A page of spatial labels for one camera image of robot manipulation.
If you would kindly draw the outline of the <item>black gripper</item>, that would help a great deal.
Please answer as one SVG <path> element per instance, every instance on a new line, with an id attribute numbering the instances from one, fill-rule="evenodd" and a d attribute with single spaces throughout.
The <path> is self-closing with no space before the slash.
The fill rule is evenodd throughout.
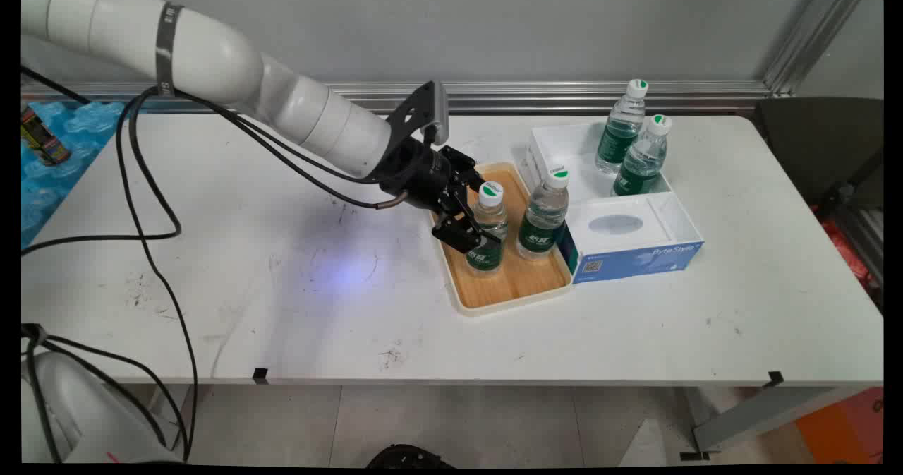
<path id="1" fill-rule="evenodd" d="M 472 157 L 448 145 L 433 150 L 415 138 L 391 150 L 368 176 L 393 198 L 375 203 L 377 210 L 408 203 L 439 215 L 432 236 L 459 253 L 470 253 L 484 243 L 486 233 L 464 200 L 458 200 L 459 184 L 478 192 L 486 182 Z"/>

